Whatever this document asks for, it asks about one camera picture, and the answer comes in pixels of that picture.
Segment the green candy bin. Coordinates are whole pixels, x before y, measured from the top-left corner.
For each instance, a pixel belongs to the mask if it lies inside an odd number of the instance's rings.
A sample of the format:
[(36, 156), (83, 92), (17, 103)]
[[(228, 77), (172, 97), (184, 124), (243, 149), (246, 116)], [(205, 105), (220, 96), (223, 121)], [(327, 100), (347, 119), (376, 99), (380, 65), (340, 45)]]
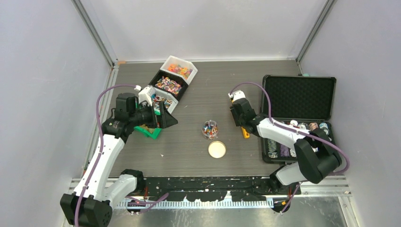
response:
[(162, 129), (161, 128), (149, 128), (146, 125), (141, 125), (141, 126), (136, 126), (134, 128), (134, 130), (142, 133), (146, 137), (149, 137), (149, 138), (152, 138), (155, 140), (159, 136)]

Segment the white lollipop bin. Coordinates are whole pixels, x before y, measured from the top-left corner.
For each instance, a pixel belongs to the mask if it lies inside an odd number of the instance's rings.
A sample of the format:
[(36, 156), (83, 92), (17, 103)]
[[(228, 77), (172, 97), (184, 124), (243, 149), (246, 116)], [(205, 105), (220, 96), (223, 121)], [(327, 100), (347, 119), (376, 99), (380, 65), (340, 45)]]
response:
[(164, 90), (155, 88), (153, 86), (148, 86), (149, 91), (148, 94), (152, 101), (152, 106), (155, 109), (157, 114), (160, 113), (160, 104), (159, 102), (163, 102), (165, 109), (171, 114), (175, 107), (178, 105), (178, 101), (174, 98), (174, 96)]

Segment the yellow plastic scoop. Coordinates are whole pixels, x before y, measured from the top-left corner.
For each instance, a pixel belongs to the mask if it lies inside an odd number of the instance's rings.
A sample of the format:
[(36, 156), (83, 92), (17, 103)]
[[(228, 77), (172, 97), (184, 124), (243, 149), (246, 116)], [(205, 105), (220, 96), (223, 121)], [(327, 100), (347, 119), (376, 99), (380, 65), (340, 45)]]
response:
[(242, 135), (243, 135), (244, 139), (250, 138), (250, 134), (246, 131), (245, 128), (242, 127), (241, 130), (242, 130)]

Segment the clear plastic jar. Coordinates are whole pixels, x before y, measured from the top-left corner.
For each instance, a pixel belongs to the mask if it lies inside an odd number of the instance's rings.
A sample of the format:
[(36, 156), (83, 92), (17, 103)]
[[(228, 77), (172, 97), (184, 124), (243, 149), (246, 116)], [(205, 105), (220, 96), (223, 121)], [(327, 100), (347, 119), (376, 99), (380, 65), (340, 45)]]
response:
[(201, 129), (203, 136), (206, 139), (214, 140), (218, 137), (218, 124), (214, 120), (208, 120), (203, 124)]

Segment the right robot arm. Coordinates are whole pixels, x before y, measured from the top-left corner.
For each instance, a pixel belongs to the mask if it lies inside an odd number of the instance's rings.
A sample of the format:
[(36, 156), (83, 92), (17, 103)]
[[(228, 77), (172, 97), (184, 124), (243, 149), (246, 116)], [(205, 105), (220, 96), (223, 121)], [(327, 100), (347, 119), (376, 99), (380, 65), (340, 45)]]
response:
[(270, 174), (270, 189), (282, 194), (290, 184), (309, 181), (318, 184), (342, 164), (337, 147), (321, 129), (312, 131), (280, 123), (269, 116), (256, 114), (241, 90), (230, 93), (230, 111), (236, 126), (249, 134), (285, 145), (296, 153), (297, 161)]

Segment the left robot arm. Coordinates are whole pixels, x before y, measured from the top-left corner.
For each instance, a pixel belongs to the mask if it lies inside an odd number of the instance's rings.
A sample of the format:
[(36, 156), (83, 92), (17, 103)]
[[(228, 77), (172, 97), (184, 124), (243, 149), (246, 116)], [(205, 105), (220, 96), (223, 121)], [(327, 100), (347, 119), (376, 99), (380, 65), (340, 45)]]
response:
[(110, 187), (106, 183), (119, 153), (137, 126), (168, 128), (178, 123), (163, 102), (156, 113), (152, 101), (140, 101), (133, 93), (120, 93), (111, 116), (101, 121), (99, 100), (96, 117), (98, 144), (86, 172), (71, 194), (63, 194), (61, 209), (68, 223), (75, 227), (106, 227), (113, 210), (129, 194), (141, 195), (146, 189), (143, 173), (125, 169)]

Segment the black swirl lollipop bin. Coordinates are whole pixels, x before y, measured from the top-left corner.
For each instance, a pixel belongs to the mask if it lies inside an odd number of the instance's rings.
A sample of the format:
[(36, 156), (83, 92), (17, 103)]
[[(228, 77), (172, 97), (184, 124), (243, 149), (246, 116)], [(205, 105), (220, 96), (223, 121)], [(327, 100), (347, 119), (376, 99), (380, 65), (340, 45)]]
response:
[(173, 95), (177, 101), (182, 99), (189, 86), (180, 76), (162, 70), (157, 72), (149, 85)]

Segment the white gummy candy bin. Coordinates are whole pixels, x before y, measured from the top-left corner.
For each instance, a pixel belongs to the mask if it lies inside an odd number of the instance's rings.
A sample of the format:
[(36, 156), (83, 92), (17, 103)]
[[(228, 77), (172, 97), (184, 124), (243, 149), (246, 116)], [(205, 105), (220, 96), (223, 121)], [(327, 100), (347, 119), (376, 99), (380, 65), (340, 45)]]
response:
[(181, 77), (188, 85), (191, 84), (198, 69), (191, 61), (170, 55), (160, 70)]

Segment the black poker chip case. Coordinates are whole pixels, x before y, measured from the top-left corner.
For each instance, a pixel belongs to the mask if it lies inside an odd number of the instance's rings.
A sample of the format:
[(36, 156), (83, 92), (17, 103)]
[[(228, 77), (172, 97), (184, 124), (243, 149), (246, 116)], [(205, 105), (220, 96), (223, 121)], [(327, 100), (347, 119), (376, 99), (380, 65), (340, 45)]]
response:
[(318, 127), (334, 143), (329, 119), (336, 82), (335, 77), (266, 75), (262, 85), (270, 100), (263, 98), (261, 111), (268, 114), (268, 104), (271, 104), (273, 119), (309, 131)]

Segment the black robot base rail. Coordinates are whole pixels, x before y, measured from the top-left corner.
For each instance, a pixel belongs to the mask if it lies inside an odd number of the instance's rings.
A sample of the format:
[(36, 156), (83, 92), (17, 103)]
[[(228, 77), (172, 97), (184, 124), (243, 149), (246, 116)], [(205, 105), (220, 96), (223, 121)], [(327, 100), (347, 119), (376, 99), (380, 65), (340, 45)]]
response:
[(288, 198), (296, 188), (296, 183), (278, 186), (262, 176), (147, 177), (145, 183), (141, 191), (128, 195), (155, 201), (168, 193), (167, 201), (190, 202), (222, 201), (230, 196), (232, 201), (240, 202), (263, 201), (270, 195)]

